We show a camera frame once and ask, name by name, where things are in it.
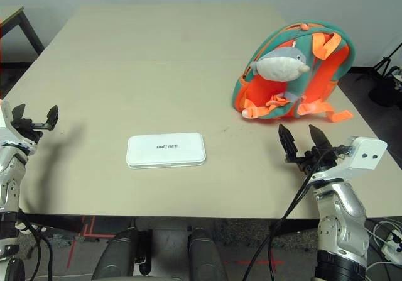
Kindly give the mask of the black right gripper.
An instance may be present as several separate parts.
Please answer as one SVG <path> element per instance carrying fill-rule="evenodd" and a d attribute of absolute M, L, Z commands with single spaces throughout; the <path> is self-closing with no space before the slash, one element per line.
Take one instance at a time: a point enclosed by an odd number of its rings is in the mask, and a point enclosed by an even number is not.
<path fill-rule="evenodd" d="M 304 174 L 312 170 L 320 172 L 337 166 L 337 159 L 342 147 L 332 147 L 324 132 L 316 126 L 309 125 L 310 136 L 315 144 L 311 150 L 298 157 L 298 149 L 294 143 L 294 137 L 283 124 L 278 126 L 280 143 L 285 151 L 285 162 L 294 163 Z"/>

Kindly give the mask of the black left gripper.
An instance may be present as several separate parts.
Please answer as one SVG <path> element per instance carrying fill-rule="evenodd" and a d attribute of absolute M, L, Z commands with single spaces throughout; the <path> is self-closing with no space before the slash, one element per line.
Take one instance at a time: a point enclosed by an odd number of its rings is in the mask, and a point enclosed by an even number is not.
<path fill-rule="evenodd" d="M 33 123 L 31 119 L 23 118 L 26 104 L 20 104 L 12 109 L 13 121 L 11 125 L 14 129 L 35 143 L 38 143 L 43 136 L 42 130 L 54 130 L 59 117 L 58 106 L 54 105 L 47 114 L 47 120 L 44 123 Z"/>

